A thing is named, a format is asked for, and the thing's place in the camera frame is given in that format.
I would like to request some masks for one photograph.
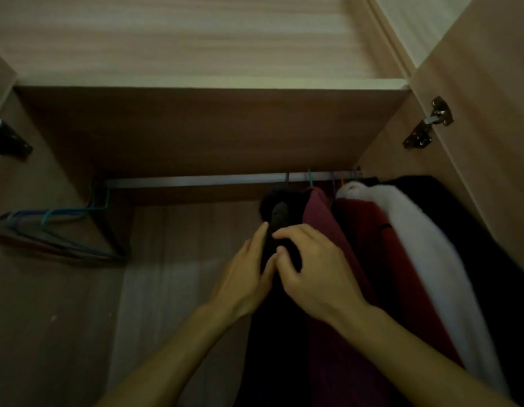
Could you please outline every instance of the person's left arm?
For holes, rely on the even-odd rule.
[[[211,299],[200,306],[180,331],[115,389],[97,407],[159,407],[177,403],[181,392],[218,339],[238,319],[252,314],[272,287],[275,258],[260,276],[267,223],[245,242],[226,266]]]

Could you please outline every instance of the white hanging rod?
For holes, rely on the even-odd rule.
[[[135,188],[164,188],[164,187],[198,187],[205,185],[228,184],[261,184],[285,183],[287,173],[277,174],[242,174],[232,176],[191,176],[191,177],[153,177],[153,178],[117,178],[105,182],[108,188],[135,189]],[[312,172],[313,181],[331,181],[342,178],[351,180],[361,178],[360,171],[330,171]],[[309,182],[308,172],[291,172],[290,182]]]

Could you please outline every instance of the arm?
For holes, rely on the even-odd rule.
[[[267,223],[245,242],[215,287],[180,331],[141,367],[104,396],[97,407],[159,407],[177,403],[186,383],[217,340],[238,319],[252,314],[272,287],[276,255],[260,276]]]
[[[343,252],[308,225],[273,234],[298,247],[295,271],[286,249],[277,267],[286,293],[312,317],[335,328],[417,407],[514,406],[484,383],[402,328],[362,296]]]

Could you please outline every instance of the closet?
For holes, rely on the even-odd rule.
[[[404,149],[438,96],[454,122]],[[207,298],[287,173],[434,176],[524,270],[524,0],[0,0],[0,120],[33,148],[0,127],[0,215],[81,207],[96,179],[109,207],[65,231],[129,253],[0,244],[0,405],[94,403]],[[232,404],[248,328],[183,405]]]

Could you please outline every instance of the hand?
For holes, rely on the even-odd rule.
[[[344,312],[366,317],[370,307],[363,298],[347,259],[334,243],[309,225],[282,228],[275,239],[288,238],[298,247],[303,262],[298,273],[284,247],[277,248],[277,268],[283,287],[307,314],[334,328]]]
[[[252,314],[262,304],[272,287],[277,254],[267,261],[260,276],[260,261],[268,224],[263,223],[226,265],[211,295],[210,304],[224,310],[232,322]]]

